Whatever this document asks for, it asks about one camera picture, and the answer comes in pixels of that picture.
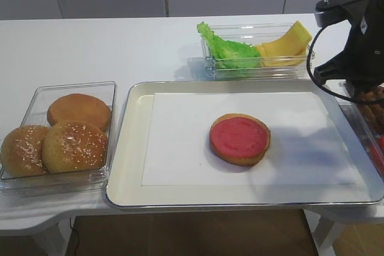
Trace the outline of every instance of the red sauce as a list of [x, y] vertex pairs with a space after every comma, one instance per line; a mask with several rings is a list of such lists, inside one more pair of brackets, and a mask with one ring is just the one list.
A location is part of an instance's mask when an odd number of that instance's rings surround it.
[[268, 135], [264, 127], [243, 117], [223, 120], [211, 130], [211, 142], [222, 154], [237, 158], [253, 157], [264, 150]]

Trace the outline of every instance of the yellow cheese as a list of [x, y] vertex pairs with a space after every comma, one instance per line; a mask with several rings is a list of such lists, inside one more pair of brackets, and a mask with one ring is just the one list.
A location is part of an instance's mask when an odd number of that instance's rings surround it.
[[292, 59], [289, 61], [268, 60], [268, 58], [282, 56], [305, 56], [307, 54], [308, 43], [312, 40], [312, 35], [306, 28], [297, 21], [287, 33], [281, 38], [268, 43], [256, 46], [263, 59], [264, 67], [294, 66], [300, 64], [302, 59]]

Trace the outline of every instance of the black cable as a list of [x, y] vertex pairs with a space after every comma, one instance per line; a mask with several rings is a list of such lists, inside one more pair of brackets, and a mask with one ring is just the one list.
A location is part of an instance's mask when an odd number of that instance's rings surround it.
[[80, 233], [79, 233], [79, 231], [78, 231], [77, 229], [73, 228], [73, 225], [72, 225], [72, 218], [70, 218], [70, 227], [71, 227], [71, 230], [72, 230], [73, 232], [75, 232], [76, 235], [77, 235], [77, 244], [76, 244], [76, 247], [75, 247], [75, 249], [74, 249], [74, 256], [77, 256], [77, 249], [78, 249], [79, 246], [80, 246]]
[[341, 95], [341, 94], [337, 94], [336, 92], [333, 92], [327, 88], [325, 88], [324, 86], [320, 85], [316, 79], [314, 78], [313, 74], [312, 74], [312, 71], [311, 71], [311, 55], [312, 55], [312, 52], [313, 52], [313, 47], [314, 47], [314, 44], [316, 43], [318, 37], [320, 36], [320, 34], [325, 30], [325, 28], [327, 28], [327, 26], [325, 27], [322, 27], [316, 34], [316, 36], [313, 38], [313, 41], [310, 45], [310, 49], [308, 51], [308, 56], [307, 56], [307, 72], [308, 72], [308, 75], [310, 76], [310, 79], [313, 81], [313, 83], [318, 87], [320, 88], [322, 91], [328, 93], [328, 94], [331, 94], [332, 96], [334, 97], [337, 97], [337, 98], [340, 98], [342, 100], [346, 100], [346, 101], [349, 101], [349, 102], [352, 102], [352, 103], [355, 103], [355, 104], [362, 104], [362, 105], [373, 105], [373, 104], [378, 104], [378, 103], [384, 103], [384, 98], [383, 99], [379, 99], [379, 100], [374, 100], [374, 101], [362, 101], [362, 100], [357, 100], [355, 98], [351, 98], [351, 97], [347, 97], [347, 96], [344, 96], [344, 95]]

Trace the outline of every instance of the white paper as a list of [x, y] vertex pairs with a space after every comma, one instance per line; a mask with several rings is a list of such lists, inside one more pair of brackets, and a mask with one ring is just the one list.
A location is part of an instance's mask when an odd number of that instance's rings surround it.
[[[244, 113], [271, 130], [252, 168], [226, 163], [209, 147], [212, 123]], [[349, 153], [311, 92], [156, 94], [142, 185], [329, 185], [355, 183]]]

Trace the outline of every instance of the white table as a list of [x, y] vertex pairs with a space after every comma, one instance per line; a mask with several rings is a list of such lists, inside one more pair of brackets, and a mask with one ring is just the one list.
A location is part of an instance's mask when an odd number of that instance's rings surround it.
[[[118, 85], [119, 118], [135, 83], [207, 80], [196, 32], [196, 24], [203, 20], [211, 25], [300, 20], [313, 35], [318, 30], [312, 14], [0, 22], [0, 141], [21, 123], [39, 86], [113, 80]], [[323, 33], [315, 48], [315, 65], [343, 49], [349, 27], [344, 22]], [[342, 231], [342, 224], [384, 220], [384, 205], [369, 209], [317, 207], [313, 211], [326, 216], [314, 232], [323, 255], [330, 253], [328, 247]], [[102, 190], [31, 198], [0, 194], [0, 235], [41, 235], [71, 216], [118, 213], [139, 212], [109, 206]], [[317, 226], [315, 218], [308, 213], [312, 227]], [[61, 234], [67, 228], [61, 227]], [[44, 237], [37, 240], [44, 242]]]

